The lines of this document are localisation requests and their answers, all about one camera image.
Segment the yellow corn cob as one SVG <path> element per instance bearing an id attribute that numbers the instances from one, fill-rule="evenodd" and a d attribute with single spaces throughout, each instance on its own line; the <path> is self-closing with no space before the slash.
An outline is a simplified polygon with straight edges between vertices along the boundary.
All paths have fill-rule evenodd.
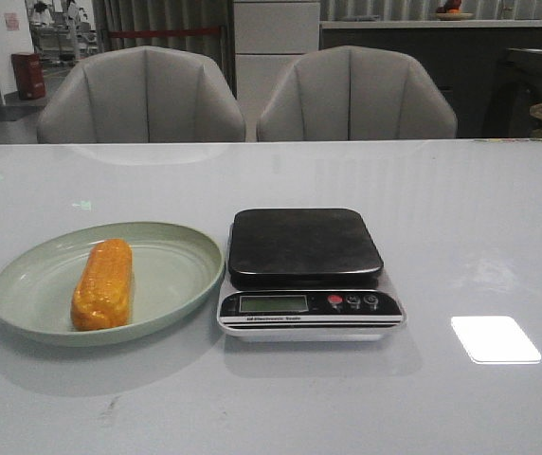
<path id="1" fill-rule="evenodd" d="M 133 253 L 122 239 L 108 239 L 90 251 L 74 289 L 70 316 L 80 331 L 127 325 L 132 311 Z"/>

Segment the digital kitchen scale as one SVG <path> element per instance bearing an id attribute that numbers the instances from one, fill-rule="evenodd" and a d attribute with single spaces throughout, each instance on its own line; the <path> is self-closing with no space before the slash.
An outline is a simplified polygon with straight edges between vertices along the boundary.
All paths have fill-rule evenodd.
<path id="1" fill-rule="evenodd" d="M 362 216 L 245 209 L 233 220 L 217 322 L 244 341 L 375 341 L 407 313 Z"/>

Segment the right grey chair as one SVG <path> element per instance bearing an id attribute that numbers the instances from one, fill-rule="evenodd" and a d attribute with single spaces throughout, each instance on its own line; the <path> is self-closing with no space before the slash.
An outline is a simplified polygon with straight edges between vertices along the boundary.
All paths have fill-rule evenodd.
<path id="1" fill-rule="evenodd" d="M 344 45 L 285 67 L 258 119 L 260 142 L 451 139 L 457 116 L 405 53 Z"/>

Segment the grey chair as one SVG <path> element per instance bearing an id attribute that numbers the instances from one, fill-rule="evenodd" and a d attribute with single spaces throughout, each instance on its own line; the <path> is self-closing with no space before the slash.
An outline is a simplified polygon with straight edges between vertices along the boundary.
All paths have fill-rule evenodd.
<path id="1" fill-rule="evenodd" d="M 258 119 L 260 142 L 451 139 L 457 116 L 405 53 L 344 45 L 285 67 Z"/>
<path id="2" fill-rule="evenodd" d="M 36 128 L 38 141 L 48 144 L 243 142 L 245 133 L 217 63 L 149 45 L 82 60 Z"/>

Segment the pale green plate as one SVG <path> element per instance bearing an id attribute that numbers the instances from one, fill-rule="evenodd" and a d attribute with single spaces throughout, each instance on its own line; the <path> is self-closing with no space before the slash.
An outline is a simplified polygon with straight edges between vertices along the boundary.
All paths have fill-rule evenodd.
<path id="1" fill-rule="evenodd" d="M 133 252 L 131 317 L 116 328 L 80 331 L 70 320 L 73 290 L 92 248 L 112 238 L 126 241 Z M 191 227 L 157 222 L 88 227 L 35 246 L 0 272 L 0 320 L 46 344 L 117 344 L 187 316 L 217 289 L 224 267 L 221 248 Z"/>

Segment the left grey chair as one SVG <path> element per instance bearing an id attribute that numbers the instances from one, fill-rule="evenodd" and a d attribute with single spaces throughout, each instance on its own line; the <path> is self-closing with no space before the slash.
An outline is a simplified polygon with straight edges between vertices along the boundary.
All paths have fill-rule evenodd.
<path id="1" fill-rule="evenodd" d="M 217 63 L 149 45 L 82 60 L 36 128 L 38 141 L 48 144 L 243 142 L 245 133 Z"/>

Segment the white drawer cabinet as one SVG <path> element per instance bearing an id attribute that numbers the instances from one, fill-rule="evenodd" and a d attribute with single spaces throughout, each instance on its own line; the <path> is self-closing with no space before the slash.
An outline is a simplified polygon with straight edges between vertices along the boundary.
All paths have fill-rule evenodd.
<path id="1" fill-rule="evenodd" d="M 256 74 L 274 57 L 318 47 L 318 1 L 235 1 L 233 29 L 238 100 L 256 90 Z"/>

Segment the coloured sticker strip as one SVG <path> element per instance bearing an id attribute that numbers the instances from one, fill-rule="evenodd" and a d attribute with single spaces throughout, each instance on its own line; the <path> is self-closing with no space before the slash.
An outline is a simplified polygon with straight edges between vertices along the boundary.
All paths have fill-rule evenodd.
<path id="1" fill-rule="evenodd" d="M 542 138 L 537 137 L 490 137 L 474 138 L 475 142 L 483 143 L 524 143 L 524 142 L 542 142 Z"/>

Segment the dark counter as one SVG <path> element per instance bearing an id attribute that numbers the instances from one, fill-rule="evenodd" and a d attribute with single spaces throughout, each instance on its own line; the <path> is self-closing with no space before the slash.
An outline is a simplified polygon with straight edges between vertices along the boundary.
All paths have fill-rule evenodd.
<path id="1" fill-rule="evenodd" d="M 319 46 L 382 48 L 416 58 L 456 112 L 459 137 L 485 137 L 497 62 L 509 48 L 542 49 L 542 20 L 324 21 Z"/>

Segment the fruit bowl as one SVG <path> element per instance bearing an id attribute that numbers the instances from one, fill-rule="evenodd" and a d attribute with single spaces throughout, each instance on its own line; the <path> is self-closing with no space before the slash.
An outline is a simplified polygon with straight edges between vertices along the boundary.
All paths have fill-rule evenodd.
<path id="1" fill-rule="evenodd" d="M 474 14 L 464 12 L 461 0 L 445 0 L 435 9 L 435 17 L 442 21 L 459 21 L 472 19 Z"/>

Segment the red box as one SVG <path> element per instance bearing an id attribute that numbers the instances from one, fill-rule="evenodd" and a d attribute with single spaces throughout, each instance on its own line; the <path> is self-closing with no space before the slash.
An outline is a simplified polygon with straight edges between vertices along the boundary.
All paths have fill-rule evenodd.
<path id="1" fill-rule="evenodd" d="M 11 55 L 11 63 L 20 100 L 37 100 L 45 96 L 45 81 L 37 53 L 19 52 Z"/>

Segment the dark side table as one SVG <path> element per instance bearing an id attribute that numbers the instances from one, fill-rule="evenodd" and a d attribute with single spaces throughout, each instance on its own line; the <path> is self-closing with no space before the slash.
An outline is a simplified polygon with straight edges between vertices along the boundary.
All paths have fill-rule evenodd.
<path id="1" fill-rule="evenodd" d="M 529 136 L 537 124 L 530 108 L 537 104 L 542 104 L 542 49 L 507 49 L 497 62 L 482 135 Z"/>

